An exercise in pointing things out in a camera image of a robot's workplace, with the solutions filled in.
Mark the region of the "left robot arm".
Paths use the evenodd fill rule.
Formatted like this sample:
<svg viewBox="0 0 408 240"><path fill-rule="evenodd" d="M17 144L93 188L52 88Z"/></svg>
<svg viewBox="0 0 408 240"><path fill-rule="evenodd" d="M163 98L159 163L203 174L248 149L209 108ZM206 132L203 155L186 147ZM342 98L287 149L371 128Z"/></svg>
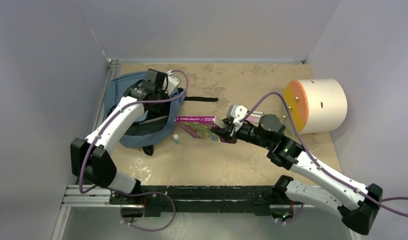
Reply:
<svg viewBox="0 0 408 240"><path fill-rule="evenodd" d="M112 152L117 143L150 148L171 134L185 99L180 83L173 70L148 69L113 79L104 96L103 122L70 144L71 171L79 183L121 192L128 204L138 203L140 181L116 167Z"/></svg>

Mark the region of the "blue student backpack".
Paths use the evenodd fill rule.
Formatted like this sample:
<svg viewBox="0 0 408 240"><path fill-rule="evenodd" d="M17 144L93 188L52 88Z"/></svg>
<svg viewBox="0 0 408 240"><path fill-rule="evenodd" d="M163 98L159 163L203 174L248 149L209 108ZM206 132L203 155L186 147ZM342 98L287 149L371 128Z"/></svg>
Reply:
<svg viewBox="0 0 408 240"><path fill-rule="evenodd" d="M217 102L217 97L186 96L178 85L166 100L148 100L150 85L162 85L166 72L148 69L121 75L110 81L104 95L104 121L98 127L97 146L109 153L116 143L142 148L151 156L154 145L167 138L184 101Z"/></svg>

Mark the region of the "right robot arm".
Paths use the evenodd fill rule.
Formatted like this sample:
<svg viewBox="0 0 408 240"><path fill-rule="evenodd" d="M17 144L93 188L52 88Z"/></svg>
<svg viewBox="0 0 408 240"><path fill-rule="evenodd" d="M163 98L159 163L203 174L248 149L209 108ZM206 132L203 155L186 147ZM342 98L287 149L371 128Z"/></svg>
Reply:
<svg viewBox="0 0 408 240"><path fill-rule="evenodd" d="M307 203L330 211L341 218L350 230L367 236L380 207L374 203L382 198L383 189L372 183L365 185L346 177L316 159L303 145L285 135L286 127L274 114L263 115L258 125L244 121L240 127L225 118L224 128L213 133L230 144L238 140L265 148L267 158L278 167L311 180L309 186L288 176L282 176L273 189L272 196L280 204L288 200Z"/></svg>

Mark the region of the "purple activity booklet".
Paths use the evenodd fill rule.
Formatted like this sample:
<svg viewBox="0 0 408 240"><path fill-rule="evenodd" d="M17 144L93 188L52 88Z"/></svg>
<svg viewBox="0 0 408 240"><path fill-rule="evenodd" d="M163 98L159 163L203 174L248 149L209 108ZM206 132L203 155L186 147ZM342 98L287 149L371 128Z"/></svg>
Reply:
<svg viewBox="0 0 408 240"><path fill-rule="evenodd" d="M195 139L226 143L222 137L213 133L212 130L220 130L226 127L225 123L216 116L178 116L175 123Z"/></svg>

